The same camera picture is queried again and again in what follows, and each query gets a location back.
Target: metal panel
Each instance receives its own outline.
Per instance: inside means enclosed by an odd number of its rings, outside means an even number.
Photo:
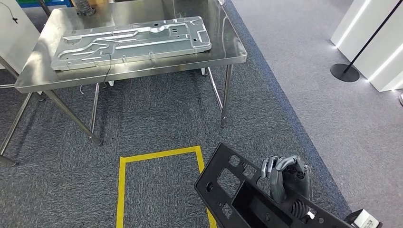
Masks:
[[[51,67],[71,70],[194,54],[211,49],[201,17],[67,31]]]

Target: cable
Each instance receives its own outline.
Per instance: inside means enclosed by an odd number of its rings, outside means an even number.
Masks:
[[[5,6],[5,7],[7,7],[7,8],[9,9],[13,21],[14,21],[16,24],[18,24],[18,22],[17,22],[18,18],[15,18],[15,17],[12,15],[12,12],[11,12],[10,7],[9,7],[8,5],[6,5],[6,4],[4,4],[4,3],[1,2],[1,1],[0,1],[0,4],[2,4],[3,6]]]
[[[108,55],[109,55],[110,63],[109,63],[109,69],[108,69],[108,72],[106,72],[106,75],[105,75],[105,78],[104,78],[103,83],[105,83],[105,81],[106,81],[106,77],[108,77],[109,71],[111,71],[111,68],[112,68],[112,56],[111,56],[111,54],[109,54],[109,53],[105,53],[105,54],[108,54]]]

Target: black pole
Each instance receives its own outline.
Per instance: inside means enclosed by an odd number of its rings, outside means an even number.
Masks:
[[[336,77],[339,80],[345,81],[345,82],[355,82],[360,78],[360,73],[354,69],[351,68],[354,64],[354,62],[357,60],[357,58],[361,55],[361,53],[366,49],[366,47],[371,43],[371,41],[374,39],[374,37],[378,34],[378,32],[382,29],[382,27],[387,23],[389,18],[393,15],[393,13],[397,10],[397,8],[400,6],[403,0],[399,0],[396,4],[396,6],[393,8],[393,10],[389,13],[389,15],[385,18],[385,20],[382,22],[382,24],[376,29],[375,33],[372,34],[372,36],[369,38],[369,40],[366,42],[366,44],[363,46],[363,48],[358,52],[358,54],[354,57],[354,59],[351,61],[351,63],[346,67],[346,64],[334,64],[330,68],[330,72],[333,74],[334,77]]]

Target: gray carpet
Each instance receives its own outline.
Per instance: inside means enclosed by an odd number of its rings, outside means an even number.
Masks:
[[[105,139],[101,147],[49,99],[32,98],[6,152],[20,166],[0,170],[0,227],[113,227],[119,156],[200,145],[207,162],[219,142],[257,164],[271,154],[302,156],[313,168],[314,202],[344,218],[349,207],[273,73],[230,2],[226,11],[248,51],[247,62],[234,67],[227,128],[220,128],[210,82],[199,70],[102,88],[95,130]],[[222,94],[224,69],[213,73]],[[89,123],[94,86],[83,91],[56,93]],[[0,110],[14,102],[1,99]],[[125,226],[207,227],[192,189],[197,176],[191,155],[128,164]]]
[[[351,209],[403,227],[403,91],[379,93],[329,71],[349,63],[330,38],[352,0],[233,3]]]

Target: yellow floor marking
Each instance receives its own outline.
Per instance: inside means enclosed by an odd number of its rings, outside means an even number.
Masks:
[[[117,197],[117,209],[116,209],[116,228],[123,228],[123,216],[124,216],[124,209],[125,209],[125,177],[126,177],[126,163],[129,162],[138,162],[148,159],[154,158],[162,158],[167,156],[179,155],[184,153],[196,153],[197,165],[199,167],[199,172],[201,173],[204,169],[204,161],[202,150],[200,146],[192,146],[186,147],[176,150],[170,151],[162,151],[162,152],[155,152],[155,153],[147,153],[141,154],[131,157],[120,157],[119,161],[119,181],[118,181],[118,197]],[[217,228],[217,223],[213,218],[210,211],[207,210],[207,218],[209,220],[210,228]]]

